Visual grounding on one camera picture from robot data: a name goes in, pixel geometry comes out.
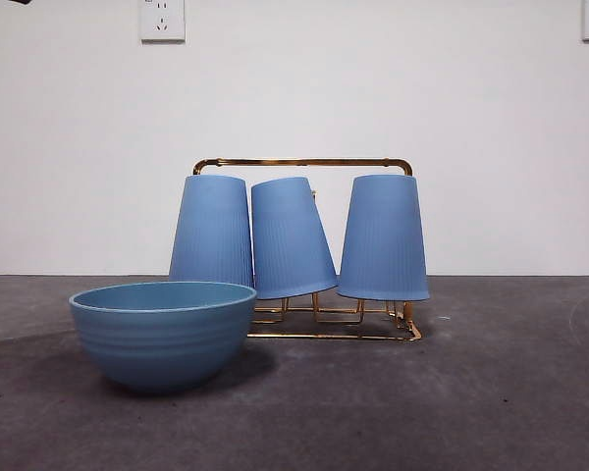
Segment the concrete floor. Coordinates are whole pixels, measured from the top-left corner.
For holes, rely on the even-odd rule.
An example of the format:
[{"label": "concrete floor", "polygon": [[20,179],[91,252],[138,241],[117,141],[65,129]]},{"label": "concrete floor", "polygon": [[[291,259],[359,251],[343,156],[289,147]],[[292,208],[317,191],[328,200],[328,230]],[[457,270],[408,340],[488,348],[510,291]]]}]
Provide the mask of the concrete floor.
[{"label": "concrete floor", "polygon": [[589,277],[434,277],[422,341],[248,340],[144,397],[87,360],[66,299],[153,279],[0,277],[0,471],[589,470]]}]

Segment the ribbed bowl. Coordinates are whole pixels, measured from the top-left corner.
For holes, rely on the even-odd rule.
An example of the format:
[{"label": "ribbed bowl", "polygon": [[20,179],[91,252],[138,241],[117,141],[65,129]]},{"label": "ribbed bowl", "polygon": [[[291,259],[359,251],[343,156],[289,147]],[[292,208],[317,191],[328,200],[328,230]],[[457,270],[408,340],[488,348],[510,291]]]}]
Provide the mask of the ribbed bowl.
[{"label": "ribbed bowl", "polygon": [[158,282],[70,298],[80,343],[109,379],[145,393],[197,386],[238,353],[250,327],[253,288]]}]

